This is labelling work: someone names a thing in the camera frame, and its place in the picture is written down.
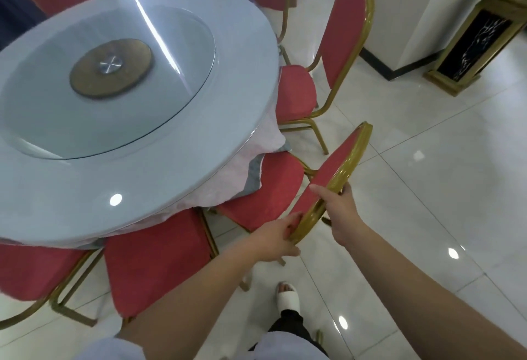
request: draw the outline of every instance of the hand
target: hand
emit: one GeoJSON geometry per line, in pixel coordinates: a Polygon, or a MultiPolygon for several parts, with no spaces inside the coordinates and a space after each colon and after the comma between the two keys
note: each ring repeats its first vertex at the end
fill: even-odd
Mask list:
{"type": "Polygon", "coordinates": [[[299,256],[300,249],[288,240],[302,213],[290,214],[283,219],[269,221],[249,235],[247,245],[256,255],[257,261],[276,261],[283,256],[299,256]]]}
{"type": "Polygon", "coordinates": [[[309,187],[313,193],[326,202],[326,210],[332,223],[333,238],[339,245],[345,246],[350,230],[363,223],[353,199],[352,187],[346,182],[341,195],[324,186],[310,185],[309,187]]]}

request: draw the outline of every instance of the person's right hand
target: person's right hand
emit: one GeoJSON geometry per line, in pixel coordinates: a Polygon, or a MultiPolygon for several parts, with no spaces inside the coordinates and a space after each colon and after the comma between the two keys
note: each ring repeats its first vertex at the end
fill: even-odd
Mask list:
{"type": "Polygon", "coordinates": [[[310,185],[309,187],[313,193],[326,202],[326,210],[332,223],[333,238],[338,244],[345,246],[350,231],[363,222],[357,212],[352,187],[346,182],[340,195],[324,186],[310,185]]]}

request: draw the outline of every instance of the glass tabletop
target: glass tabletop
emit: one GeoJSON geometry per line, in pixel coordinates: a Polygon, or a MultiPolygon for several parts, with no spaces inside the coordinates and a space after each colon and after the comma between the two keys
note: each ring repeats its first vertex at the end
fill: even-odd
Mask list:
{"type": "Polygon", "coordinates": [[[215,41],[191,12],[118,8],[58,33],[4,84],[0,134],[39,158],[90,157],[160,127],[199,92],[215,41]]]}

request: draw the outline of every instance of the foot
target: foot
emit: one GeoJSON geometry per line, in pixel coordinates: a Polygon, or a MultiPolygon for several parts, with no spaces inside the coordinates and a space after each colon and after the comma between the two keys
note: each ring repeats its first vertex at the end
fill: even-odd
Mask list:
{"type": "Polygon", "coordinates": [[[300,299],[293,285],[287,282],[280,282],[277,285],[276,306],[279,313],[283,310],[294,310],[300,314],[300,299]]]}

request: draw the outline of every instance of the round table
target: round table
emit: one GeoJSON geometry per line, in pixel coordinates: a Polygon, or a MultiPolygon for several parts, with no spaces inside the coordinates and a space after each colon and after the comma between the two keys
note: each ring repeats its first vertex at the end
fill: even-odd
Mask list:
{"type": "Polygon", "coordinates": [[[0,52],[0,238],[107,236],[181,200],[274,113],[278,62],[248,0],[89,0],[39,24],[0,52]]]}

